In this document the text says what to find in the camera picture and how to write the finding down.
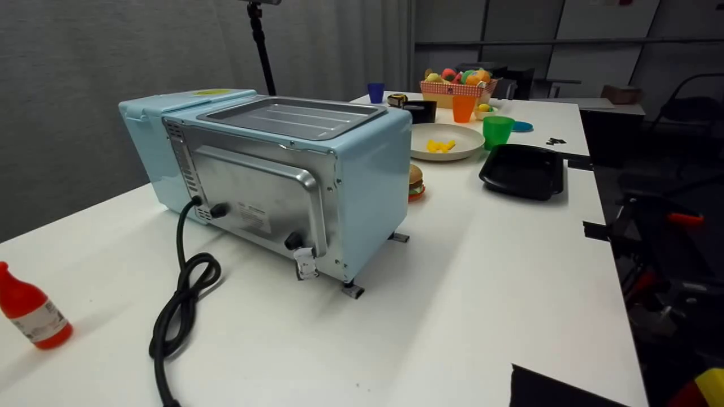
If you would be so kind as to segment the yellow potato chips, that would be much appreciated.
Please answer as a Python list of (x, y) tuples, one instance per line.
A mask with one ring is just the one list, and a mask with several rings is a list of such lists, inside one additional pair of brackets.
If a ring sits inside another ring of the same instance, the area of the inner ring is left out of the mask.
[(428, 153), (449, 153), (455, 149), (455, 141), (428, 141), (424, 151)]

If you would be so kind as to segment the beige round plate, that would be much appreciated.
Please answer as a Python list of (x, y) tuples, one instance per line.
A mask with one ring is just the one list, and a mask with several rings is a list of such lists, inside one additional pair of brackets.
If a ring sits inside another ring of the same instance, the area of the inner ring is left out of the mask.
[[(424, 143), (428, 141), (455, 141), (455, 149), (449, 153), (428, 153)], [(472, 153), (482, 149), (482, 133), (467, 126), (455, 126), (455, 124), (413, 124), (411, 126), (411, 157), (415, 161), (430, 161), (430, 163), (453, 163), (453, 161), (465, 161)]]

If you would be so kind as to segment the blue plastic cup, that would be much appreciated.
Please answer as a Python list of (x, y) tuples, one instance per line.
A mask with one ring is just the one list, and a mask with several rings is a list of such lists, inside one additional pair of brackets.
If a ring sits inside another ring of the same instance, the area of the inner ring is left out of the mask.
[(371, 81), (366, 84), (366, 96), (371, 105), (381, 105), (384, 97), (384, 84), (381, 81)]

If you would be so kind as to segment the orange plastic cup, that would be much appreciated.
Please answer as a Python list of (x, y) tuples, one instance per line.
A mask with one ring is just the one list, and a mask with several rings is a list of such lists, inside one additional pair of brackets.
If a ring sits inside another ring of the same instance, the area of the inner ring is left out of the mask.
[(467, 122), (472, 117), (476, 100), (472, 96), (455, 96), (453, 97), (453, 119)]

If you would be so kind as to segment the green plastic cup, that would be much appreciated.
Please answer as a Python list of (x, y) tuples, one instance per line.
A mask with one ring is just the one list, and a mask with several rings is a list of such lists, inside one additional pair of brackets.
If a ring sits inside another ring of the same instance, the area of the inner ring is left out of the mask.
[(482, 122), (484, 146), (493, 151), (504, 144), (513, 131), (513, 119), (507, 115), (487, 115)]

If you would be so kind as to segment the light blue toaster oven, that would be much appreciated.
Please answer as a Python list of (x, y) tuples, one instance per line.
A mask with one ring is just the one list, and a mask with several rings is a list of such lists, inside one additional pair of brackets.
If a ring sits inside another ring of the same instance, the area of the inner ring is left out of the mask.
[(384, 106), (185, 90), (121, 122), (159, 201), (352, 283), (406, 214), (411, 117)]

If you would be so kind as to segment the toy hamburger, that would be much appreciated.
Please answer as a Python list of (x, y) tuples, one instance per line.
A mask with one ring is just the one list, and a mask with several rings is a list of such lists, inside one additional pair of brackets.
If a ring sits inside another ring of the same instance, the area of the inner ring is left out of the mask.
[(419, 166), (409, 166), (409, 189), (406, 201), (419, 201), (424, 197), (422, 172)]

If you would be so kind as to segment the small yellow green toy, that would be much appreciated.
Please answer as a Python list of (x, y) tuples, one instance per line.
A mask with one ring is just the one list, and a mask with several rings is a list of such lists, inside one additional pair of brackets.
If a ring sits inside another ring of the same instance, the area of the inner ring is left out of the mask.
[(400, 108), (400, 106), (406, 105), (406, 96), (404, 93), (392, 93), (392, 96), (386, 96), (386, 105)]

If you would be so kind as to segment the small black box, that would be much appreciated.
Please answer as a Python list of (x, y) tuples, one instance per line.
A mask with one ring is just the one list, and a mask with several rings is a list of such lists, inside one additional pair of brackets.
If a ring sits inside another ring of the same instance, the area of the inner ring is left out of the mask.
[(437, 117), (437, 105), (435, 102), (404, 102), (402, 111), (411, 115), (413, 124), (431, 122)]

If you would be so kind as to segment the black square tray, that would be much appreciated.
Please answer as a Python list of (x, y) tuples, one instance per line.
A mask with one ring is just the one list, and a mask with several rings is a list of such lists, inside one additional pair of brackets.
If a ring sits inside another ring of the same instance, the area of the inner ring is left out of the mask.
[(487, 189), (550, 201), (566, 189), (564, 158), (530, 144), (496, 146), (479, 170)]

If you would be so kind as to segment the blue round lid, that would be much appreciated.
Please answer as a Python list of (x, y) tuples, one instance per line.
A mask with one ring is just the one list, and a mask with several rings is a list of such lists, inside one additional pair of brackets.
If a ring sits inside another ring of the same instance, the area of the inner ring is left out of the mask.
[(513, 133), (530, 133), (533, 126), (530, 122), (513, 122)]

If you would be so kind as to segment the red plastic bottle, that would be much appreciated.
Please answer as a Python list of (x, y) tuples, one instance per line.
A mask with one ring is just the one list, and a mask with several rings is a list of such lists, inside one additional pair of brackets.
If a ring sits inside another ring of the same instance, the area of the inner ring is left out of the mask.
[(42, 289), (18, 281), (0, 262), (0, 312), (40, 351), (59, 349), (73, 336), (73, 323)]

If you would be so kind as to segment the yellow and red object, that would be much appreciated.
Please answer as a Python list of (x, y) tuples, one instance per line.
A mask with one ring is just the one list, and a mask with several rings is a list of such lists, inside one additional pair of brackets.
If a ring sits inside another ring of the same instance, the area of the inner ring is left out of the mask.
[(667, 407), (724, 407), (724, 368), (708, 368), (682, 385)]

